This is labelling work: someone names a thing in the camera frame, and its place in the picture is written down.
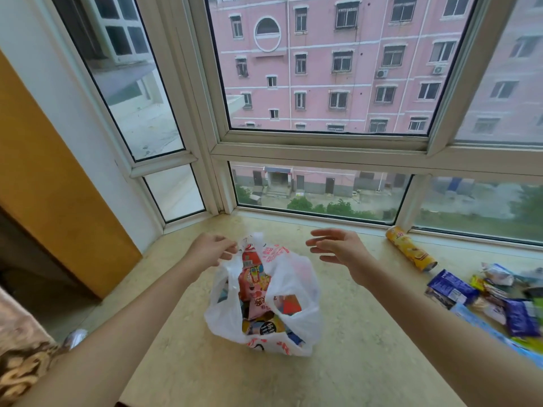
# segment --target person's left arm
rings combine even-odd
[[[64,356],[16,406],[114,406],[187,287],[236,252],[234,241],[200,234],[177,264]]]

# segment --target blue plastic wrapper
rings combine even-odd
[[[487,333],[492,335],[492,337],[494,337],[496,340],[499,340],[502,343],[504,343],[506,346],[508,346],[509,348],[512,348],[521,356],[524,356],[532,360],[540,369],[543,369],[543,355],[534,353],[533,351],[530,351],[520,346],[514,341],[509,340],[505,335],[503,335],[502,333],[492,328],[490,325],[488,325],[485,321],[481,320],[479,317],[473,314],[469,309],[467,309],[462,304],[455,304],[454,307],[451,308],[451,312],[456,314],[461,319],[467,321],[472,326],[482,328]]]
[[[426,295],[451,309],[456,303],[469,306],[479,296],[479,290],[460,280],[447,270],[442,270],[428,283]]]
[[[539,322],[530,300],[505,300],[506,324],[512,337],[539,337]]]

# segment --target hand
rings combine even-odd
[[[219,265],[219,259],[231,260],[232,254],[237,253],[237,243],[223,235],[201,233],[192,242],[187,252],[180,260],[183,266],[194,269],[197,277],[209,267]]]
[[[364,273],[380,266],[354,231],[321,228],[313,230],[311,235],[319,236],[306,241],[306,245],[311,247],[311,252],[333,254],[332,256],[321,255],[320,259],[327,263],[346,266],[357,284],[364,285]]]

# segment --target forearm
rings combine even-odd
[[[365,285],[466,405],[537,405],[543,399],[542,372],[488,333],[381,268],[367,272]]]
[[[64,356],[17,407],[113,406],[193,281],[182,261]]]

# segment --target plastic bag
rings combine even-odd
[[[286,332],[266,335],[245,335],[242,332],[242,312],[240,307],[240,283],[238,277],[243,269],[242,253],[252,245],[264,267],[264,272],[271,277],[265,303],[281,321],[303,343],[296,345]],[[245,344],[250,348],[282,353],[288,356],[310,356],[313,345],[320,340],[322,318],[319,309],[320,288],[315,271],[307,257],[283,249],[280,253],[272,249],[264,254],[262,233],[254,233],[238,243],[240,250],[230,261],[222,262],[215,276],[210,294],[210,306],[204,317],[211,332],[227,340]],[[228,281],[227,299],[221,302],[221,291]],[[294,294],[302,308],[296,314],[282,314],[274,303],[274,296]]]

